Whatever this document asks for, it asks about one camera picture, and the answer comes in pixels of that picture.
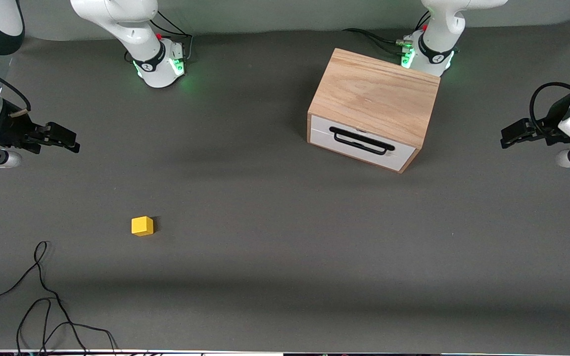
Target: gray tabletop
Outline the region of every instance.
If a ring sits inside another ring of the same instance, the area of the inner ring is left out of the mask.
[[[305,142],[335,47],[384,58],[347,32],[200,36],[151,89],[118,41],[27,42],[9,80],[82,151],[0,171],[0,292],[45,239],[49,286],[124,349],[570,354],[564,147],[498,142],[536,87],[570,83],[570,23],[468,29],[403,175]],[[131,235],[144,215],[159,231]],[[31,277],[0,302],[0,348],[45,295]]]

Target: black drawer handle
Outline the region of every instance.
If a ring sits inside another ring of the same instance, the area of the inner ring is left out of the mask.
[[[394,151],[395,150],[395,146],[393,146],[392,144],[380,142],[378,140],[375,140],[375,139],[372,139],[372,138],[369,138],[366,136],[358,135],[357,133],[351,133],[351,132],[344,130],[344,129],[335,128],[334,126],[330,127],[329,131],[331,131],[333,133],[333,138],[334,138],[334,140],[337,140],[337,142],[340,142],[343,144],[348,144],[349,146],[353,146],[355,148],[363,149],[364,151],[375,153],[376,155],[383,156],[386,154],[387,151]],[[358,143],[358,142],[351,142],[350,140],[342,139],[340,137],[337,137],[338,135],[342,135],[342,136],[348,137],[350,139],[359,140],[361,142],[370,144],[372,146],[379,147],[380,149],[382,149],[382,151],[378,151],[377,149],[373,149],[373,148],[364,146],[363,144]]]

